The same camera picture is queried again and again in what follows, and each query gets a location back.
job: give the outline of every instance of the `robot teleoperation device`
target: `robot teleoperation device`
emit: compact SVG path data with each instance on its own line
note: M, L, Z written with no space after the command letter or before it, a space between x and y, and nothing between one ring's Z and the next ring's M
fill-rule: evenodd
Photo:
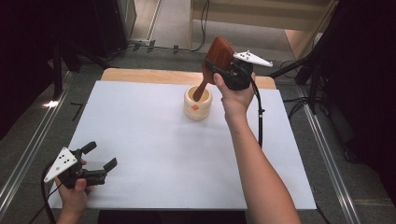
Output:
M95 142L90 142L85 147L79 148L75 151L70 151L64 147L52 164L49 172L44 178L44 182L48 183L53 178L58 176L62 184L67 188L72 189L78 179L84 178L87 180L87 187L94 185L104 185L107 173L117 166L117 159L114 158L108 162L103 170L88 171L82 168L81 156L82 153L87 154L96 148Z

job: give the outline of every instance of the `wooden table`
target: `wooden table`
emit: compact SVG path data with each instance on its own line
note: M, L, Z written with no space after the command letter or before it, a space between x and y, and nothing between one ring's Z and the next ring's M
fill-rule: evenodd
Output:
M195 72L108 68L103 73L101 80L199 85L202 79L202 73ZM256 77L255 81L260 89L276 90L275 82L271 77Z

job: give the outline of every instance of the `white paper sheet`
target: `white paper sheet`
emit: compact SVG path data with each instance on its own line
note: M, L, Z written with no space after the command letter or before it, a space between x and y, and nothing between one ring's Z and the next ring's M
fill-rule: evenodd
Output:
M183 113L187 85L97 81L69 149L91 141L86 169L118 166L89 196L97 209L246 209L221 93L200 121ZM297 209L316 209L279 91L260 90L263 151L285 182ZM258 133L254 98L249 125ZM60 208L58 194L49 198Z

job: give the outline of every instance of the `human hand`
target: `human hand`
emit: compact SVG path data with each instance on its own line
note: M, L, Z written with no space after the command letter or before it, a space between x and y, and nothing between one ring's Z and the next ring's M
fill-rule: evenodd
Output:
M241 91L232 91L225 85L224 80L220 74L213 76L216 86L219 88L222 94L222 104L225 111L225 118L227 122L234 121L236 119L245 119L248 111L248 107L253 99L254 91L251 87Z
M81 164L87 164L86 161L81 160ZM57 186L61 185L61 180L56 177L55 182ZM59 193L63 202L61 217L76 217L79 218L87 208L88 197L87 191L92 191L92 186L87 187L86 179L78 179L73 189L68 189L66 186L59 187Z

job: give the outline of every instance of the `orange logo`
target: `orange logo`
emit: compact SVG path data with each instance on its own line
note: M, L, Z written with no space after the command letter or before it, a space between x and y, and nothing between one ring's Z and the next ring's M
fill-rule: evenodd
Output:
M198 105L193 105L191 108L192 108L193 110L199 110L199 106L198 106Z

